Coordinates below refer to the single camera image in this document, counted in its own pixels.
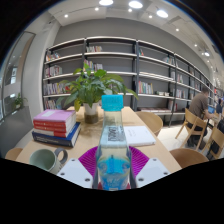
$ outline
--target paper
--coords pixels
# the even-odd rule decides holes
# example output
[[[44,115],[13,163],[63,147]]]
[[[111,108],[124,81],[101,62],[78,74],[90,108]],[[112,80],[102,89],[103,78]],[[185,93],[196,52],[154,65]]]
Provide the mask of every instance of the paper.
[[[155,138],[145,126],[126,126],[124,132],[129,146],[153,145],[156,143]]]

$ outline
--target wooden chair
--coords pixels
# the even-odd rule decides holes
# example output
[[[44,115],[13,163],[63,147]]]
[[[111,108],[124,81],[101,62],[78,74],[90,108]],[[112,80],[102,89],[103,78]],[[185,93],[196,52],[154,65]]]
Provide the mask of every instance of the wooden chair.
[[[22,150],[23,150],[22,148],[13,148],[13,149],[10,149],[6,153],[5,159],[15,161],[17,159],[17,157],[19,156],[19,154],[22,152]]]
[[[212,156],[215,159],[219,159],[220,154],[222,153],[223,147],[224,147],[224,134],[217,129],[216,127],[213,128],[212,130],[212,134],[207,142],[207,144],[205,145],[204,149],[201,151],[201,153],[203,153],[205,151],[205,149],[209,149],[211,146],[212,141],[215,141],[218,146],[219,146],[219,151],[217,154],[215,154],[212,150],[210,151],[210,153],[212,154]]]
[[[188,123],[191,123],[193,125],[192,128],[189,128],[187,126]],[[194,131],[196,126],[202,128],[202,131]],[[198,144],[197,144],[197,147],[196,147],[196,151],[198,151],[198,148],[199,148],[199,146],[201,144],[201,141],[203,139],[203,135],[204,135],[206,126],[207,126],[206,122],[204,122],[199,117],[192,114],[187,108],[185,108],[185,121],[184,121],[180,131],[178,132],[178,134],[176,136],[176,139],[178,138],[178,136],[180,135],[180,133],[181,133],[181,131],[183,130],[184,127],[187,129],[188,136],[183,141],[180,148],[182,148],[186,144],[187,140],[190,138],[191,135],[200,135],[201,137],[200,137],[200,139],[198,141]]]
[[[159,135],[159,132],[163,127],[163,121],[158,115],[151,112],[141,111],[137,111],[135,113],[144,121],[144,123],[148,126],[150,130],[152,130],[152,132],[156,136]]]
[[[209,161],[207,157],[200,152],[188,148],[173,149],[170,153],[179,163],[181,168]]]

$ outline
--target table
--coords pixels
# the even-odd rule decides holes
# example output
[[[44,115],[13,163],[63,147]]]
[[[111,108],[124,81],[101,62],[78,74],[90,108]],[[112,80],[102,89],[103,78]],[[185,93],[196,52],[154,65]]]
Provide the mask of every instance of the table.
[[[96,124],[86,124],[84,122],[84,108],[81,107],[79,112],[76,113],[76,120],[81,122],[81,131],[73,148],[63,147],[68,152],[68,160],[71,158],[78,159],[89,149],[97,146],[99,144],[101,130],[103,126],[103,110],[99,107],[99,122]],[[124,107],[122,109],[122,119],[123,126],[146,126],[145,123],[135,114],[135,112],[130,107]],[[174,173],[181,170],[180,165],[170,154],[170,152],[165,148],[165,146],[160,142],[160,140],[153,134],[153,132],[148,129],[153,137],[156,139],[156,144],[151,146],[141,146],[136,147],[149,158],[157,157],[163,165],[169,170],[170,173]],[[25,148],[22,150],[20,155],[17,157],[16,161],[21,163],[29,163],[30,155],[38,149],[50,149],[54,151],[57,145],[45,144],[40,142],[30,141]]]

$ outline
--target potted plant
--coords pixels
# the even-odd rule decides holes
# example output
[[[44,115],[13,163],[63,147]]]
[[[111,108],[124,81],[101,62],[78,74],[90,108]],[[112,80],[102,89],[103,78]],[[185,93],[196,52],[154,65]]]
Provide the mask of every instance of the potted plant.
[[[86,123],[98,122],[97,109],[102,95],[123,93],[125,96],[126,92],[129,92],[138,99],[137,94],[124,85],[124,80],[119,75],[107,74],[107,71],[102,69],[93,72],[86,63],[84,63],[84,69],[78,68],[73,74],[76,75],[79,72],[81,75],[76,81],[63,80],[60,83],[64,83],[68,89],[65,91],[71,93],[64,106],[74,102],[75,110],[79,111],[83,104]],[[60,104],[64,98],[59,97],[56,104]]]
[[[18,96],[15,98],[15,101],[14,101],[14,108],[15,109],[22,108],[24,100],[26,100],[28,102],[28,100],[26,98],[21,98],[20,93],[18,93]]]

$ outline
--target cup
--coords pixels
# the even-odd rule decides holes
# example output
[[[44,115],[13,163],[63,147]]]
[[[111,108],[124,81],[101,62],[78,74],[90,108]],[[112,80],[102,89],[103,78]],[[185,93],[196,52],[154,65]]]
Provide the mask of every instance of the cup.
[[[64,153],[62,160],[59,161],[58,155],[60,152]],[[39,149],[30,156],[29,164],[39,167],[52,174],[57,174],[62,168],[63,164],[68,159],[68,153],[63,148],[57,148],[55,152],[49,149]]]

